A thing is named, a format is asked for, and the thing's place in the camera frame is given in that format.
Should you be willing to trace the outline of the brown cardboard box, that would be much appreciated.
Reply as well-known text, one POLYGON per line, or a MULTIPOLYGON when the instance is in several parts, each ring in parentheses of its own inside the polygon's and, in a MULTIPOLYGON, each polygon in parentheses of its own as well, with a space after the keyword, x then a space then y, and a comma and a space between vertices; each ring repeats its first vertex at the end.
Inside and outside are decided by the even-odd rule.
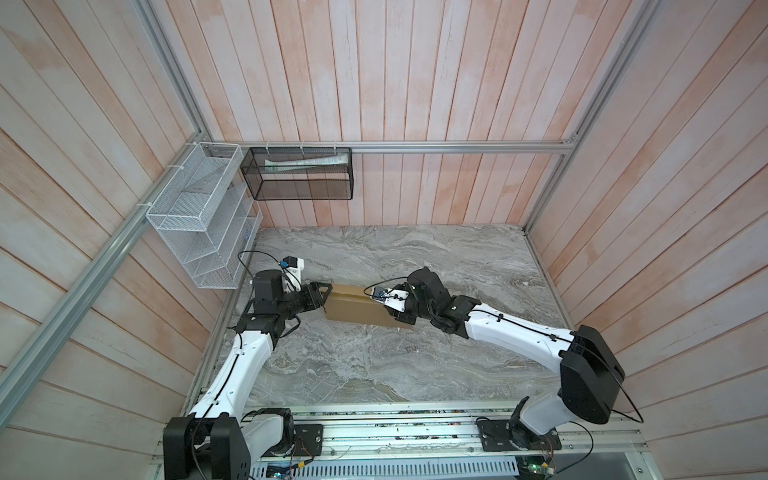
POLYGON ((412 328, 397 322, 383 305, 370 299, 360 286, 333 284, 324 305, 326 317, 332 321, 388 328, 412 328))

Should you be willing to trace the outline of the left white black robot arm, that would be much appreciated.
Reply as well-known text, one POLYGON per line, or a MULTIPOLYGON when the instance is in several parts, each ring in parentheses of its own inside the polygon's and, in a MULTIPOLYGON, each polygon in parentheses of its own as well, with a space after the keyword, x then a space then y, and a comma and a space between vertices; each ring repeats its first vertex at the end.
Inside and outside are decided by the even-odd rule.
POLYGON ((294 451, 290 409, 246 412, 245 406, 278 341, 290 334, 286 323, 323 307, 332 290, 323 282, 297 284, 279 269, 254 275, 221 370, 190 412, 172 418, 163 431, 166 479, 249 479, 252 463, 262 456, 294 451))

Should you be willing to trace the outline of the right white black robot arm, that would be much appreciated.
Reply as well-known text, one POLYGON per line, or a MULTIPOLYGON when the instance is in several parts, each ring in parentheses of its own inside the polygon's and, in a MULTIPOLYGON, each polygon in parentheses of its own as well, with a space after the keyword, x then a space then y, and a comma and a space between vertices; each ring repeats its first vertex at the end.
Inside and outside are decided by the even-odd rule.
POLYGON ((558 387, 520 400, 509 422, 514 434, 539 437, 577 420, 606 424, 614 413, 625 373, 601 333, 592 327, 548 327, 473 297, 452 295, 427 267, 393 288, 377 287, 372 297, 400 323, 413 325, 425 319, 444 333, 510 350, 556 373, 558 387))

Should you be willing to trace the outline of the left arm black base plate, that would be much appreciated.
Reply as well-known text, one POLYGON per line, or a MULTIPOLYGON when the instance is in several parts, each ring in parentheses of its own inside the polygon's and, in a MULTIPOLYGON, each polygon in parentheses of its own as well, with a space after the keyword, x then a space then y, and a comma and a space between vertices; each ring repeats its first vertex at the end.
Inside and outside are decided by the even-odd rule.
POLYGON ((317 457, 322 453, 324 426, 319 423, 299 424, 289 430, 283 456, 299 455, 317 457))

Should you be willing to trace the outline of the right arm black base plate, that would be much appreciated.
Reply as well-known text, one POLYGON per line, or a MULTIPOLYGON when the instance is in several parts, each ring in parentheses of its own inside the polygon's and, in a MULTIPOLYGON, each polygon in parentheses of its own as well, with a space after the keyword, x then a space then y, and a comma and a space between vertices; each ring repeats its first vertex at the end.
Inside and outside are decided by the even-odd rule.
POLYGON ((491 420, 485 416, 477 417, 475 426, 484 452, 553 452, 562 449, 562 442, 555 430, 545 435, 536 435, 523 426, 513 426, 510 420, 491 420))

